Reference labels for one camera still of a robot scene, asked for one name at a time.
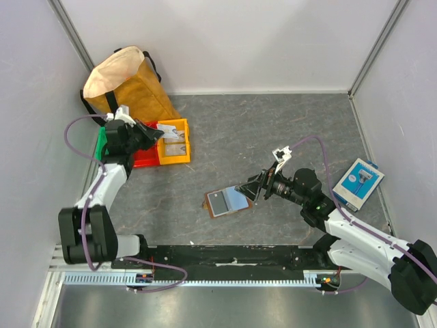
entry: yellow bin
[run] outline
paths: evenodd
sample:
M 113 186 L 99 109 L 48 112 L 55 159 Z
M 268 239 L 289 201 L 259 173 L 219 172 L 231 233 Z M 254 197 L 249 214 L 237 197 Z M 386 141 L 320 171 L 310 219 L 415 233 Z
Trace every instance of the yellow bin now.
M 158 124 L 165 124 L 165 125 L 174 125 L 176 127 L 176 130 L 178 131 L 184 131 L 185 133 L 185 141 L 184 142 L 176 142 L 176 143 L 165 143 L 165 140 L 163 138 L 158 140 L 158 156 L 159 156 L 159 163 L 161 165 L 168 165 L 168 164 L 180 164 L 180 163 L 190 163 L 191 162 L 191 149 L 190 149 L 190 141 L 189 141 L 189 135 L 190 135 L 190 129 L 188 128 L 188 121 L 186 118 L 180 118 L 177 120 L 165 120 L 165 121 L 158 121 Z M 169 145 L 184 145 L 185 146 L 185 155 L 167 155 L 166 154 L 166 147 Z

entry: white wall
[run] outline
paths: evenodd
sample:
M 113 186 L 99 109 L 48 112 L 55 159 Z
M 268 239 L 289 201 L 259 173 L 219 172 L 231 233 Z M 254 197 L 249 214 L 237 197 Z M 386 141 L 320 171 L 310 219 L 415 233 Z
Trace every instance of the white wall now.
M 348 90 L 396 0 L 62 0 L 98 64 L 137 45 L 168 92 Z
M 54 245 L 57 213 L 75 203 L 89 163 L 64 145 L 85 113 L 87 71 L 46 0 L 0 4 L 0 326 L 30 327 Z M 72 142 L 90 152 L 91 123 Z
M 355 103 L 395 232 L 437 252 L 437 2 L 411 1 Z

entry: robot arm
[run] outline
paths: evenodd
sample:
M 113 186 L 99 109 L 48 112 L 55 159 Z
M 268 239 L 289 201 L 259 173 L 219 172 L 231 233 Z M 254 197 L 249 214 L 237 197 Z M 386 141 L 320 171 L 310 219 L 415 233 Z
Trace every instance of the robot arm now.
M 437 285 L 398 247 L 408 250 L 436 274 L 437 257 L 432 248 L 420 240 L 411 244 L 383 233 L 343 209 L 347 220 L 335 203 L 322 193 L 322 183 L 313 170 L 298 169 L 292 179 L 283 176 L 281 169 L 291 159 L 288 147 L 276 149 L 273 154 L 276 159 L 273 166 L 237 186 L 236 191 L 254 202 L 265 189 L 265 200 L 275 194 L 302 206 L 300 214 L 305 222 L 331 236 L 326 256 L 333 264 L 382 284 L 411 312 L 425 313 L 437 297 Z
M 112 261 L 139 252 L 138 236 L 116 235 L 109 209 L 133 169 L 133 154 L 137 150 L 151 148 L 164 133 L 132 119 L 128 115 L 128 107 L 124 105 L 115 115 L 108 114 L 105 128 L 107 144 L 102 155 L 103 166 L 99 167 L 91 187 L 74 207 L 63 208 L 58 215 L 64 260 L 68 264 L 86 262 L 81 239 L 84 210 L 87 248 L 93 262 Z

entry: blue and white box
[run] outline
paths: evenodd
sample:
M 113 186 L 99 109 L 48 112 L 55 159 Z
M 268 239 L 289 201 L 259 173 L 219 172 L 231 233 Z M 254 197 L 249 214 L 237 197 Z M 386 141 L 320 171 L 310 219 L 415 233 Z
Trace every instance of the blue and white box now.
M 375 165 L 357 159 L 334 187 L 335 197 L 354 212 L 361 209 L 367 198 L 384 178 Z

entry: marble patterned surface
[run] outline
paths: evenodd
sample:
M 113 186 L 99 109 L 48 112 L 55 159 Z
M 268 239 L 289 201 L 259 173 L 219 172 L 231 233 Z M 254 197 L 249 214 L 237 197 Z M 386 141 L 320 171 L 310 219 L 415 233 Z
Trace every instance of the marble patterned surface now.
M 244 182 L 274 161 L 272 150 L 311 134 L 326 144 L 333 180 L 338 181 L 364 147 L 345 94 L 174 96 L 188 119 L 189 164 L 134 169 L 111 207 L 119 234 L 144 234 L 149 244 L 312 245 L 322 233 L 299 215 L 300 207 L 271 197 L 252 209 L 211 219 L 204 194 Z M 326 190 L 322 153 L 316 141 L 299 147 L 284 175 L 314 169 Z M 389 231 L 378 194 L 356 215 Z

